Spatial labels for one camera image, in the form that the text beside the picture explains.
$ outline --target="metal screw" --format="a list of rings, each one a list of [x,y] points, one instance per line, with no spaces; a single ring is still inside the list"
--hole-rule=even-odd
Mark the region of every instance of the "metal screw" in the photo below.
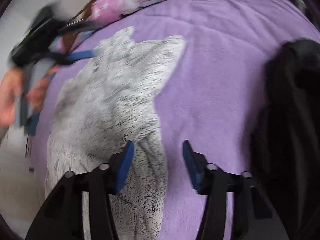
[[[213,164],[213,163],[209,163],[207,164],[207,169],[210,171],[217,171],[218,170],[218,166]]]
[[[67,171],[66,174],[64,174],[66,178],[71,178],[73,175],[74,175],[73,171]]]
[[[99,165],[99,170],[107,170],[110,168],[110,165],[108,163],[103,163]]]
[[[251,179],[252,178],[252,174],[250,172],[244,171],[242,173],[242,176],[245,177],[246,179]]]

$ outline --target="gray fuzzy cloth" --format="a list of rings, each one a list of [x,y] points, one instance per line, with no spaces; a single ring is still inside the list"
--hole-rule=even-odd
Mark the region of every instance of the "gray fuzzy cloth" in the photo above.
[[[135,43],[133,27],[101,41],[101,54],[67,81],[59,94],[48,140],[48,194],[68,170],[88,172],[134,142],[124,188],[111,195],[120,240],[157,239],[167,187],[167,163],[154,97],[184,51],[180,36]],[[90,239],[88,195],[84,234]]]

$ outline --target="lavender fleece blanket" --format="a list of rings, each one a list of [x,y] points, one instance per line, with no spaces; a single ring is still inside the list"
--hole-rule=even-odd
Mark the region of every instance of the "lavender fleece blanket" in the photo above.
[[[320,42],[320,33],[287,0],[168,0],[109,25],[78,50],[93,49],[129,26],[134,26],[135,42],[173,35],[186,41],[184,56],[155,100],[169,169],[159,239],[194,240],[205,198],[192,189],[181,155],[183,141],[227,172],[247,170],[249,134],[265,103],[264,63],[282,43],[300,37]],[[42,180],[58,93],[86,62],[62,69],[49,87],[31,153]],[[229,208],[225,239],[230,238],[231,218]]]

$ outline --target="white wall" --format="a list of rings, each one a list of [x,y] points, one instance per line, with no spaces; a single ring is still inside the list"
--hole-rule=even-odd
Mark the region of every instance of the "white wall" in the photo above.
[[[0,18],[0,79],[8,68],[7,58],[21,39],[37,11],[57,0],[13,0]],[[75,15],[89,0],[60,0],[61,7]],[[10,129],[0,147],[0,212],[21,236],[25,236],[44,199],[42,185],[24,157],[26,137],[23,130]]]

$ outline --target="hand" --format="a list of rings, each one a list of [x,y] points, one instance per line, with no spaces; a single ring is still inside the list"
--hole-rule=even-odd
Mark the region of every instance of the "hand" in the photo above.
[[[56,73],[59,67],[51,68],[47,75],[39,80],[27,94],[28,103],[31,104],[34,113],[42,110],[45,95],[50,84],[50,76]],[[15,120],[15,97],[22,94],[23,70],[13,68],[8,71],[0,85],[0,127],[8,127]]]

